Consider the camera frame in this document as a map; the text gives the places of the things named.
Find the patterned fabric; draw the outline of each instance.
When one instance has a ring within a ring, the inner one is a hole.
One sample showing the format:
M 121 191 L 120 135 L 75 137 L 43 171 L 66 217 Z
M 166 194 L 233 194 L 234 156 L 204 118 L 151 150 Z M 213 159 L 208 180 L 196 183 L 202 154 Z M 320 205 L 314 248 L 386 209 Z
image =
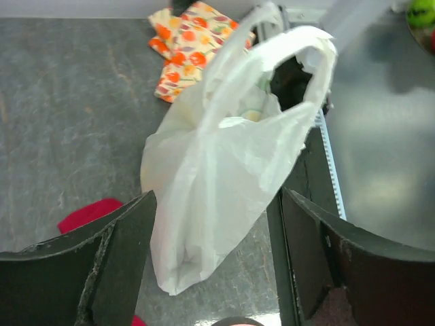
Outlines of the patterned fabric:
M 184 88 L 201 80 L 206 64 L 238 26 L 201 1 L 180 17 L 163 9 L 149 20 L 157 36 L 148 44 L 167 59 L 154 94 L 170 103 Z M 254 37 L 252 33 L 247 39 L 247 48 Z

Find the plastic bag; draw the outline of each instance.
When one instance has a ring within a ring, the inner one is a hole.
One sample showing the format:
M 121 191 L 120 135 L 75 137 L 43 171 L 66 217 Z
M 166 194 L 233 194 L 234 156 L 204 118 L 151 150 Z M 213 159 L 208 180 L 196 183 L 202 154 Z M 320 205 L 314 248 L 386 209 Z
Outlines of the plastic bag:
M 141 186 L 158 203 L 152 261 L 170 295 L 208 278 L 247 235 L 293 168 L 330 86 L 336 51 L 329 34 L 302 26 L 246 53 L 247 34 L 262 21 L 282 31 L 275 5 L 255 9 L 146 141 Z M 310 46 L 322 54 L 317 73 L 304 102 L 281 112 L 263 81 Z M 242 117 L 246 110 L 259 112 L 259 121 Z

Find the white wall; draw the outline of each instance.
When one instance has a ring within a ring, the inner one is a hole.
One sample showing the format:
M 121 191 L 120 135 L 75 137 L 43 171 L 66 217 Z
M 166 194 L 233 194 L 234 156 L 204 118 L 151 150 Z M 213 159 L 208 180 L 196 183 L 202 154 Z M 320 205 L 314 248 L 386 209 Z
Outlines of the white wall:
M 204 0 L 239 19 L 266 0 Z M 335 0 L 274 0 L 288 7 L 326 8 Z M 170 0 L 0 0 L 0 17 L 145 18 Z

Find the green fruit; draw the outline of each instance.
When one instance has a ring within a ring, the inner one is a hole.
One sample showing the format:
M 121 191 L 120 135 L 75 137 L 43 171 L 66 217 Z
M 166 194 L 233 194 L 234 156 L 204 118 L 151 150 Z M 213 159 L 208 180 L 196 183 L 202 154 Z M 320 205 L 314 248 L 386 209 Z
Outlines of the green fruit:
M 412 27 L 435 24 L 435 0 L 414 0 L 408 8 L 408 23 Z

